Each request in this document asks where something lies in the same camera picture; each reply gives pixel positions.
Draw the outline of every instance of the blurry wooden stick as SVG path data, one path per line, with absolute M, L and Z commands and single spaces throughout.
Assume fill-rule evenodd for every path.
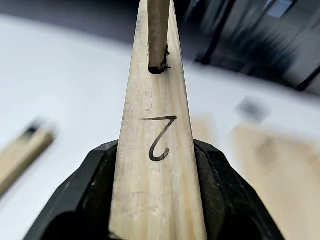
M 166 67 L 170 0 L 148 0 L 148 61 L 151 73 Z
M 0 196 L 53 142 L 44 128 L 31 127 L 0 152 Z

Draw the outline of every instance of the wooden stick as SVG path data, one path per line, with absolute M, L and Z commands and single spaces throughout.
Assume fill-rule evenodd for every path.
M 117 148 L 109 230 L 126 240 L 204 240 L 206 229 L 174 4 L 168 64 L 148 71 L 147 0 L 139 5 Z
M 0 152 L 0 195 L 8 190 L 53 139 L 53 135 L 43 128 L 30 128 Z
M 151 73 L 166 67 L 166 48 L 170 0 L 148 0 L 148 61 Z

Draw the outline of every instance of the wooden block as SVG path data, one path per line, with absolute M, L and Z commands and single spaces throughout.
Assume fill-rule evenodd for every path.
M 238 126 L 234 142 L 244 177 L 286 239 L 320 239 L 320 158 L 307 142 Z
M 139 5 L 117 148 L 109 230 L 126 240 L 204 240 L 204 223 L 174 4 L 167 63 L 148 71 L 147 0 Z
M 210 122 L 209 117 L 192 117 L 191 127 L 193 138 L 214 145 L 215 141 Z
M 44 128 L 30 128 L 0 152 L 0 195 L 53 142 L 53 135 Z

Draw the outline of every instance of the wood grain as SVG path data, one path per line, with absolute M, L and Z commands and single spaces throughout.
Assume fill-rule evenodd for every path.
M 244 176 L 286 239 L 320 239 L 320 158 L 307 142 L 238 126 Z
M 148 0 L 149 67 L 165 68 L 170 0 Z
M 52 142 L 53 135 L 39 128 L 35 132 L 25 132 L 0 152 L 0 195 Z
M 147 0 L 139 5 L 120 131 L 109 230 L 126 240 L 204 240 L 193 136 L 174 4 L 170 1 L 168 65 L 148 71 Z M 176 116 L 154 148 L 150 148 Z

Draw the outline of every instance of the wooden board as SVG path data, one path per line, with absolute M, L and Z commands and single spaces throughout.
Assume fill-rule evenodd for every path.
M 126 240 L 204 240 L 179 34 L 170 1 L 167 64 L 148 71 L 147 0 L 139 5 L 109 230 Z
M 320 158 L 310 143 L 238 126 L 244 176 L 286 239 L 320 239 Z
M 53 142 L 44 128 L 29 129 L 0 152 L 0 195 Z
M 210 126 L 210 117 L 192 117 L 191 127 L 193 139 L 205 142 L 207 144 L 214 145 L 213 130 Z

